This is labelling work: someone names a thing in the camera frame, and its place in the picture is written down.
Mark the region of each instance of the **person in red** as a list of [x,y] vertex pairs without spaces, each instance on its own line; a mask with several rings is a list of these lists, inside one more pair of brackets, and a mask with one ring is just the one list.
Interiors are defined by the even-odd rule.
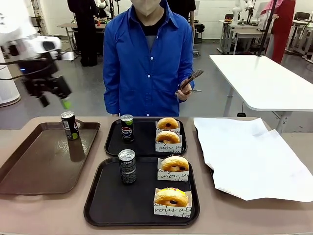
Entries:
[[[261,14],[267,14],[273,7],[271,0]],[[272,35],[266,51],[266,57],[280,64],[282,62],[285,47],[288,41],[292,26],[295,0],[278,0],[275,7],[273,18],[275,19]]]

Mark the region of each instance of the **black pants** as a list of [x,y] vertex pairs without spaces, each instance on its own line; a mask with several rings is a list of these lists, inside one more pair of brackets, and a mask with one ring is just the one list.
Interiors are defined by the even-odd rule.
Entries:
[[93,18],[76,17],[80,38],[81,63],[84,66],[97,63],[96,26]]

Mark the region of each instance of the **brown tray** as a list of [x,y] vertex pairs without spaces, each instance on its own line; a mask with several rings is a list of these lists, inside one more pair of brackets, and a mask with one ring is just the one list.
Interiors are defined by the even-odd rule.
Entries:
[[100,124],[81,122],[80,138],[68,141],[61,122],[38,125],[0,168],[0,194],[41,195],[71,191]]

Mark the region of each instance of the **serving tongs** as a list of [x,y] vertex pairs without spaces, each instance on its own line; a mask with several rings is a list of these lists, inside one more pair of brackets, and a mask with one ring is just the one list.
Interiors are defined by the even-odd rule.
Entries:
[[[193,71],[190,76],[188,77],[187,80],[185,80],[183,82],[183,84],[180,86],[180,90],[184,89],[190,82],[192,82],[193,80],[195,80],[197,77],[199,77],[200,75],[202,75],[204,73],[203,70],[195,70]],[[186,93],[184,94],[191,94],[193,93],[192,91],[187,91]]]

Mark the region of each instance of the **red dress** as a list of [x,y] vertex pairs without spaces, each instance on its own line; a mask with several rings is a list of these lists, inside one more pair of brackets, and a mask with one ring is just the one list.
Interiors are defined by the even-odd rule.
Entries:
[[281,63],[284,56],[285,47],[292,26],[294,8],[295,0],[284,0],[275,10],[275,14],[279,16],[279,19],[274,21],[272,28],[272,33],[274,34],[274,47],[271,59],[278,64]]

